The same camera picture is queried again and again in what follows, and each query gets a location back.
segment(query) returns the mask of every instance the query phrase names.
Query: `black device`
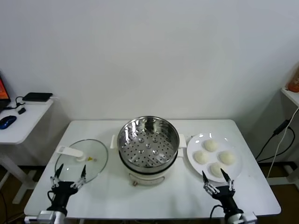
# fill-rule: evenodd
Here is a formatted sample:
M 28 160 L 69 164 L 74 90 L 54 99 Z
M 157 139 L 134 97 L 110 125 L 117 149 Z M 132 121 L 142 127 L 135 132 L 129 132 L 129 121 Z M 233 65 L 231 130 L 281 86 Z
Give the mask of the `black device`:
M 51 96 L 53 96 L 53 93 L 30 92 L 24 96 L 23 101 L 47 102 Z
M 0 129 L 8 128 L 12 123 L 15 122 L 15 120 L 17 120 L 17 117 L 12 115 L 2 118 L 0 120 Z
M 0 112 L 3 111 L 7 105 L 10 103 L 10 98 L 7 93 L 7 90 L 4 86 L 4 83 L 1 78 L 1 71 L 0 71 Z

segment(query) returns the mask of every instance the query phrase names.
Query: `orange object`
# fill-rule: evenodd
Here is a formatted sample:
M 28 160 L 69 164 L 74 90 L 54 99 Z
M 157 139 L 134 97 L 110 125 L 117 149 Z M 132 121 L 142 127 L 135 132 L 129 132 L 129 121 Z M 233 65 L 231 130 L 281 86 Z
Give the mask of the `orange object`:
M 299 92 L 299 67 L 288 84 L 288 90 L 292 92 Z

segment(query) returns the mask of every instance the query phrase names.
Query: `computer mouse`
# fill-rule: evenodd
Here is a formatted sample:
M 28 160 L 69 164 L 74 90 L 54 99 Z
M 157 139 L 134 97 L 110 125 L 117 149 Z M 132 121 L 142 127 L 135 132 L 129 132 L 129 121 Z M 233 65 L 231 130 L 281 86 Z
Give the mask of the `computer mouse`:
M 7 116 L 0 120 L 0 129 L 8 128 L 14 121 L 17 120 L 16 116 Z

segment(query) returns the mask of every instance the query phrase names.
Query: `white cable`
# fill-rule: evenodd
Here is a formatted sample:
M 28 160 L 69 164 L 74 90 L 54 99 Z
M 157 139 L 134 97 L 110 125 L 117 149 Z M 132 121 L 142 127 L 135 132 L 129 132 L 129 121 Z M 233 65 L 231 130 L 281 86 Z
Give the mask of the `white cable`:
M 269 172 L 268 172 L 267 178 L 269 178 L 269 176 L 270 176 L 270 172 L 271 172 L 271 170 L 272 170 L 272 167 L 273 167 L 273 164 L 274 164 L 274 162 L 275 162 L 275 159 L 276 159 L 276 155 L 277 155 L 277 152 L 278 152 L 279 146 L 280 146 L 280 144 L 282 143 L 282 141 L 284 140 L 284 138 L 285 138 L 285 134 L 286 134 L 286 131 L 287 131 L 288 127 L 290 126 L 290 124 L 291 124 L 291 122 L 292 122 L 293 118 L 295 117 L 295 114 L 297 113 L 297 111 L 298 111 L 298 110 L 299 110 L 299 107 L 296 109 L 296 111 L 295 111 L 295 112 L 294 112 L 294 114 L 292 115 L 292 118 L 291 118 L 291 120 L 290 120 L 290 122 L 289 122 L 288 126 L 285 128 L 284 135 L 282 136 L 282 138 L 281 138 L 281 140 L 280 140 L 279 144 L 277 145 L 277 149 L 276 149 L 276 152 L 275 152 L 275 155 L 274 155 L 274 158 L 273 158 L 272 164 L 271 164 L 271 166 L 270 166 L 270 169 L 269 169 Z
M 23 215 L 24 215 L 24 213 L 20 214 L 18 217 L 14 218 L 13 220 L 8 221 L 7 223 L 11 223 L 11 222 L 17 220 L 18 218 L 22 217 Z

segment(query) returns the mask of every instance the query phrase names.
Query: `pot handle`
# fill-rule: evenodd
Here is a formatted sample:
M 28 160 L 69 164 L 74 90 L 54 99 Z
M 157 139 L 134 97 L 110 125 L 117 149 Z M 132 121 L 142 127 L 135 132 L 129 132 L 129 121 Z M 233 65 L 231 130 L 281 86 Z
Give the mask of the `pot handle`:
M 178 137 L 179 137 L 178 157 L 184 157 L 183 150 L 184 148 L 187 148 L 186 139 L 183 134 L 178 134 Z

